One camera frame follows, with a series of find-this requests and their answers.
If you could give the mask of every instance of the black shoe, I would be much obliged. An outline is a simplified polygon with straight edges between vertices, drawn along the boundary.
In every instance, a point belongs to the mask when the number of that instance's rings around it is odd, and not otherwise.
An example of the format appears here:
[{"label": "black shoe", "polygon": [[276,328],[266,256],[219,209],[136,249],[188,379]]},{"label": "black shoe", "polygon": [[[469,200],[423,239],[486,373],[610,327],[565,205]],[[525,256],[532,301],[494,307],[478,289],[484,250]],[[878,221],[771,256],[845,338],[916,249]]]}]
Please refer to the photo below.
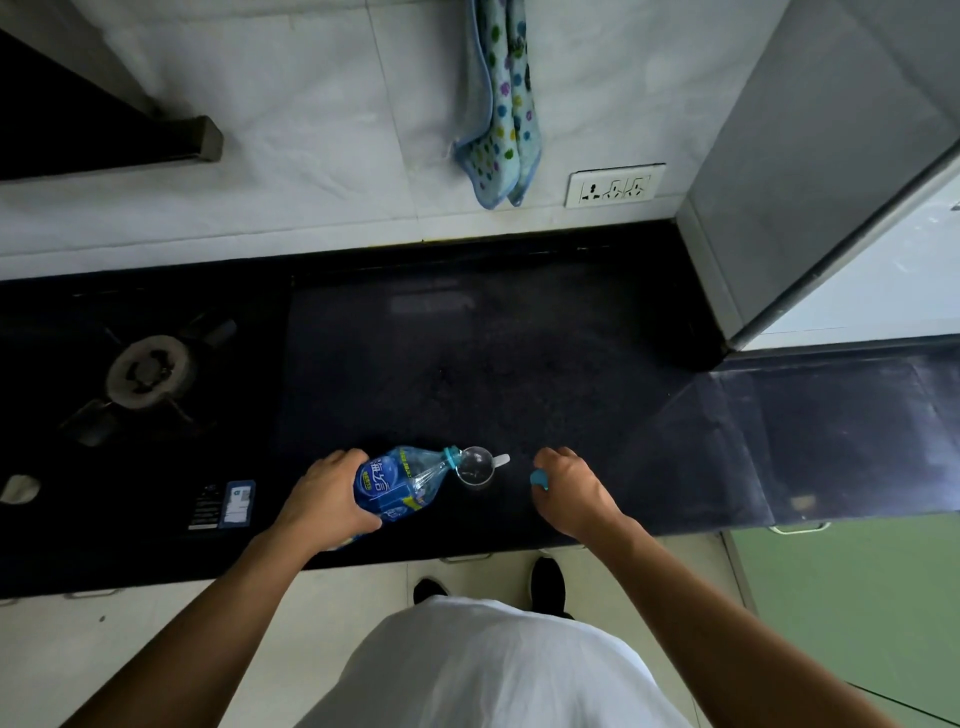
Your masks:
[{"label": "black shoe", "polygon": [[557,562],[548,556],[541,556],[530,572],[531,612],[573,619],[564,611],[566,606],[566,585],[564,575]]},{"label": "black shoe", "polygon": [[425,578],[417,582],[417,586],[414,587],[414,604],[420,604],[422,601],[426,601],[431,596],[449,596],[446,593],[446,589],[439,582],[434,579]]}]

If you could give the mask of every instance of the electrical outlet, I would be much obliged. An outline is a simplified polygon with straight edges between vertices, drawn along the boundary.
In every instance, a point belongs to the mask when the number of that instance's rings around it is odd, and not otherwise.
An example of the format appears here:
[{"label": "electrical outlet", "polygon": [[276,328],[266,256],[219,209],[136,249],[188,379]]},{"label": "electrical outlet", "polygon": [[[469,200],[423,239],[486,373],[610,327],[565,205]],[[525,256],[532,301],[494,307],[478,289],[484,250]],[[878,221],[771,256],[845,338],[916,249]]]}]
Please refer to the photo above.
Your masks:
[{"label": "electrical outlet", "polygon": [[652,200],[666,171],[666,164],[596,169],[570,175],[567,207],[619,205]]}]

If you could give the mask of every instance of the polka dot towel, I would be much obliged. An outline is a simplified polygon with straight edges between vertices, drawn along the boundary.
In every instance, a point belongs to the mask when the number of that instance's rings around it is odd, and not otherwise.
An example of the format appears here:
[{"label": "polka dot towel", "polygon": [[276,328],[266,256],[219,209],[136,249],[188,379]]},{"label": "polka dot towel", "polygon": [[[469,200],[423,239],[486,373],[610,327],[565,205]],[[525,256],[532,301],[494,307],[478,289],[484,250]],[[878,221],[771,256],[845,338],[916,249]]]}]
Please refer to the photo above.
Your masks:
[{"label": "polka dot towel", "polygon": [[540,162],[540,128],[530,87],[523,0],[467,0],[472,18],[469,51],[475,57],[470,91],[481,95],[476,132],[459,139],[457,162],[473,182],[477,201],[494,209],[504,199],[523,202]]}]

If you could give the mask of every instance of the stove label sticker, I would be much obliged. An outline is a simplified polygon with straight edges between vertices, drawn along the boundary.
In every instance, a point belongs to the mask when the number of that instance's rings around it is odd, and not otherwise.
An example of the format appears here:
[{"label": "stove label sticker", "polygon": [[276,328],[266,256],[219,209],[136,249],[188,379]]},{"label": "stove label sticker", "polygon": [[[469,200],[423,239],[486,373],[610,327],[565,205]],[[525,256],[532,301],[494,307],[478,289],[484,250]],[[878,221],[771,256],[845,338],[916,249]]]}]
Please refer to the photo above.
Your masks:
[{"label": "stove label sticker", "polygon": [[206,531],[220,525],[220,514],[224,509],[224,485],[204,485],[193,503],[193,514],[188,531]]},{"label": "stove label sticker", "polygon": [[223,515],[220,518],[221,528],[243,528],[250,525],[255,485],[252,480],[232,480],[227,484]]}]

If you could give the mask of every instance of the gas stove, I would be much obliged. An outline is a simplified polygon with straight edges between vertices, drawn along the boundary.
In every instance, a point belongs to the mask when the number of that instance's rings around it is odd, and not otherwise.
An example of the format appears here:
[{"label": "gas stove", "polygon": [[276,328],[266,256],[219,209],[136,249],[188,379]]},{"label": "gas stove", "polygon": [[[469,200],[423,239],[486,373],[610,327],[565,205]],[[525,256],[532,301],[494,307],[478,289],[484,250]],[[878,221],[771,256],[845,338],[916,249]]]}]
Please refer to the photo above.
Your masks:
[{"label": "gas stove", "polygon": [[[209,283],[5,303],[0,549],[255,527],[288,303],[283,285]],[[236,483],[246,518],[224,522]]]}]

